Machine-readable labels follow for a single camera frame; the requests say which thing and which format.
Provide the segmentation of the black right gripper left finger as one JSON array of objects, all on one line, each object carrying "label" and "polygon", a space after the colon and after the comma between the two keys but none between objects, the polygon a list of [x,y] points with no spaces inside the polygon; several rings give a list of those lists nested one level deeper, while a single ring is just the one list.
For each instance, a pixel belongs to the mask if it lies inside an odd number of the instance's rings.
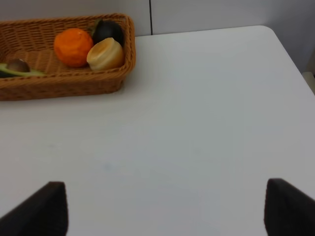
[{"label": "black right gripper left finger", "polygon": [[65,236],[69,216],[64,182],[49,182],[0,218],[2,236]]}]

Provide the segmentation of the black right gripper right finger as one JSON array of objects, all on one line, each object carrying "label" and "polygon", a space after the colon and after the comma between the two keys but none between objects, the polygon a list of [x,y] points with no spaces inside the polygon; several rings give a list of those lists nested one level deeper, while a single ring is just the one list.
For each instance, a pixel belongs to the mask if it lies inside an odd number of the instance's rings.
[{"label": "black right gripper right finger", "polygon": [[264,225],[269,236],[313,236],[315,200],[281,178],[267,182]]}]

